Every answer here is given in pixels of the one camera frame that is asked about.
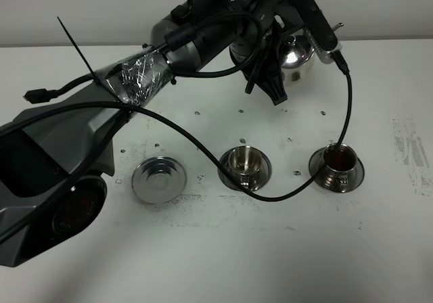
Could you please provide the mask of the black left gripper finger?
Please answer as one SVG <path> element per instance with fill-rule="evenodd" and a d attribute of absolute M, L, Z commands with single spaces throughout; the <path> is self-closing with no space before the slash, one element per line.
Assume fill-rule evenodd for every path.
<path fill-rule="evenodd" d="M 278 57 L 269 57 L 262 65 L 256 84 L 270 97 L 274 106 L 288 99 Z"/>

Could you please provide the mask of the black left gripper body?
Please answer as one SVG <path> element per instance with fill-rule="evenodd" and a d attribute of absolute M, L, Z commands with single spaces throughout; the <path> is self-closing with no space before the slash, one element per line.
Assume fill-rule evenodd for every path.
<path fill-rule="evenodd" d="M 260 51 L 256 57 L 252 60 L 248 66 L 241 70 L 245 79 L 247 80 L 247 85 L 245 88 L 245 93 L 251 93 L 254 86 L 257 85 L 256 81 L 260 72 L 262 65 L 265 60 L 269 57 L 278 57 L 281 63 L 280 56 L 281 48 L 281 25 L 274 18 L 272 25 L 268 31 L 266 31 L 262 44 L 260 46 Z"/>

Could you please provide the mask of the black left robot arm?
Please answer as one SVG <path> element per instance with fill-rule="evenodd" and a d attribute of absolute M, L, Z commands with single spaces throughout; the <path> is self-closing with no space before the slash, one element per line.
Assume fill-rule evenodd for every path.
<path fill-rule="evenodd" d="M 114 135 L 178 76 L 222 50 L 235 70 L 258 59 L 279 0 L 186 0 L 159 21 L 139 53 L 68 83 L 26 93 L 32 108 L 1 127 L 1 264 L 15 267 L 85 230 L 114 174 Z"/>

